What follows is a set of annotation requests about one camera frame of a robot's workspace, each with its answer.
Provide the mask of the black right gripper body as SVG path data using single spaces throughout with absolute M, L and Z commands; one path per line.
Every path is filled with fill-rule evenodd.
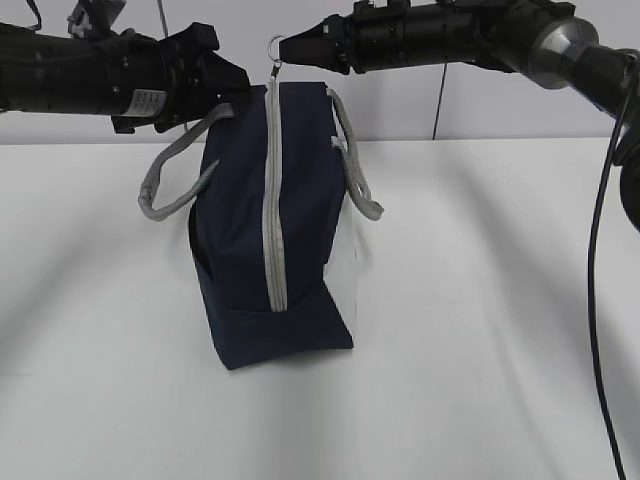
M 364 74 L 472 60 L 478 27 L 476 13 L 451 3 L 389 1 L 376 7 L 359 1 L 351 14 L 324 19 L 320 32 L 334 70 Z

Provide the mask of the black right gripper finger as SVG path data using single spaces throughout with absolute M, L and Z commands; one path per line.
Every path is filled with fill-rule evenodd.
M 284 63 L 317 67 L 323 70 L 344 70 L 339 45 L 317 25 L 300 34 L 286 37 L 279 43 L 279 57 Z

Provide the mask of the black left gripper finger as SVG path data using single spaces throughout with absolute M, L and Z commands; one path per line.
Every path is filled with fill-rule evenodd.
M 227 100 L 251 89 L 247 72 L 214 52 L 199 57 L 200 82 L 209 96 Z
M 193 22 L 186 29 L 162 41 L 163 52 L 171 58 L 198 57 L 219 49 L 220 43 L 215 28 L 200 22 Z

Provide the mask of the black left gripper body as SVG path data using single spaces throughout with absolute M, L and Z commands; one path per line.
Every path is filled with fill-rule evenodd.
M 120 39 L 126 46 L 114 58 L 119 68 L 119 111 L 111 116 L 118 134 L 133 134 L 142 126 L 152 125 L 164 133 L 182 123 L 203 118 L 219 100 L 209 96 L 200 82 L 199 55 L 191 58 L 171 58 L 162 50 L 162 41 L 135 33 L 124 32 Z M 163 111 L 154 118 L 123 117 L 135 89 L 164 90 L 168 93 Z

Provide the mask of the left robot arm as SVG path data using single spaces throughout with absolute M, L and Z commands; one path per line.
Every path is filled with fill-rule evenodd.
M 1 109 L 105 116 L 118 134 L 164 133 L 250 90 L 246 71 L 218 48 L 214 27 L 197 22 L 162 40 L 132 29 L 71 39 L 4 24 Z

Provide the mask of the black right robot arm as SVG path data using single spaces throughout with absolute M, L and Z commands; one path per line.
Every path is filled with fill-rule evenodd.
M 612 163 L 621 169 L 624 211 L 639 224 L 639 53 L 602 45 L 570 2 L 357 1 L 351 14 L 281 40 L 279 57 L 344 75 L 465 63 L 518 73 L 547 90 L 570 87 L 621 121 Z

